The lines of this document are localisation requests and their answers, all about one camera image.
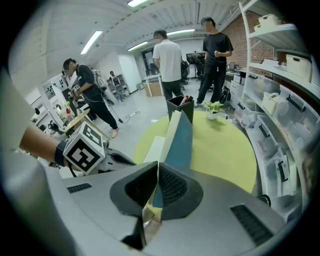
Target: sneaker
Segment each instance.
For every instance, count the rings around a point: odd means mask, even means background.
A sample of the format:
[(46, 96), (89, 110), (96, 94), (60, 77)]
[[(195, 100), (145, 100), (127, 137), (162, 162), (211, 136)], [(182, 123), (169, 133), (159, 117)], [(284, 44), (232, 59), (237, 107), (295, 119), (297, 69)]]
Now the sneaker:
[(113, 130), (112, 130), (112, 136), (111, 136), (111, 138), (117, 137), (117, 136), (118, 136), (118, 133), (119, 133), (119, 128), (118, 128), (118, 129), (113, 129)]

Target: green plant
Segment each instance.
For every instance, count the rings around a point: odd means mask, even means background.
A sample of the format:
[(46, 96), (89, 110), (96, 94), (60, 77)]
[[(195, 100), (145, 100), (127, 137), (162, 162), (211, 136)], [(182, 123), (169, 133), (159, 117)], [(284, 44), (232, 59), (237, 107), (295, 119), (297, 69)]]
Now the green plant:
[(213, 114), (213, 113), (218, 113), (219, 111), (222, 110), (222, 107), (224, 106), (221, 104), (219, 101), (216, 101), (214, 103), (210, 101), (206, 101), (203, 106), (208, 109), (208, 111)]

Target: yellow mat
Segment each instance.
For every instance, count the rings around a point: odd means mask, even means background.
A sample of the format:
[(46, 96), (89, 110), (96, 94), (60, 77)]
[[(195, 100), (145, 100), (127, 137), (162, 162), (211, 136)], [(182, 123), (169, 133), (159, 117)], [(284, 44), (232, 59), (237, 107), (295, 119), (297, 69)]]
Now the yellow mat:
[[(166, 116), (151, 124), (139, 139), (133, 161), (141, 164), (155, 136), (165, 137), (169, 127)], [(233, 182), (251, 193), (257, 174), (254, 150), (247, 137), (232, 123), (218, 117), (206, 118), (206, 113), (193, 115), (191, 169)]]

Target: fluorescent light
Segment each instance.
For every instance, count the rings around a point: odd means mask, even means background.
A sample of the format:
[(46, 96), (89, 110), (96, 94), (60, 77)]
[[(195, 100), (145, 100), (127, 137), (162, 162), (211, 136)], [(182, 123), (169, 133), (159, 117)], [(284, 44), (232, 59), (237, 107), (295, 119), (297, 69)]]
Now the fluorescent light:
[(131, 0), (128, 2), (128, 6), (130, 7), (136, 7), (138, 5), (141, 5), (142, 3), (146, 2), (148, 0)]
[(145, 44), (147, 44), (147, 43), (148, 43), (147, 41), (142, 42), (142, 43), (139, 43), (138, 45), (136, 45), (136, 46), (128, 49), (128, 52), (133, 51), (134, 49), (137, 49), (138, 47), (143, 46), (143, 45), (145, 45)]
[(86, 43), (85, 47), (83, 48), (81, 54), (86, 54), (87, 51), (90, 49), (90, 47), (93, 45), (93, 43), (97, 40), (97, 38), (102, 34), (102, 31), (96, 31), (94, 32), (93, 36), (89, 39), (89, 41)]
[(167, 33), (166, 35), (167, 36), (171, 36), (171, 35), (174, 35), (174, 34), (180, 34), (180, 33), (186, 33), (186, 32), (194, 32), (194, 31), (195, 31), (194, 29), (185, 29), (185, 30), (178, 30), (178, 31), (170, 32), (170, 33)]

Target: black hair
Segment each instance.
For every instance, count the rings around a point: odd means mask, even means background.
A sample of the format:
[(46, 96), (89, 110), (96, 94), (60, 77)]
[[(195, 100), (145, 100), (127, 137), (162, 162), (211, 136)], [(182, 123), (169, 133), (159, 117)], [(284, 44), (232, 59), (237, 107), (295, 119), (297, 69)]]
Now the black hair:
[(167, 36), (167, 31), (165, 31), (165, 30), (162, 29), (162, 28), (157, 29), (156, 31), (154, 31), (153, 37), (155, 37), (155, 35), (160, 35), (160, 36), (162, 36), (164, 39), (167, 39), (167, 38), (168, 38), (168, 36)]
[(70, 63), (70, 62), (77, 63), (75, 59), (68, 58), (68, 59), (63, 63), (63, 69), (64, 69), (64, 70), (68, 70), (68, 69), (69, 69), (69, 63)]
[(204, 22), (212, 22), (213, 26), (216, 27), (216, 23), (215, 23), (214, 19), (211, 18), (211, 17), (204, 17), (204, 18), (202, 18), (202, 20), (201, 20), (201, 22), (200, 22), (201, 25), (202, 25)]

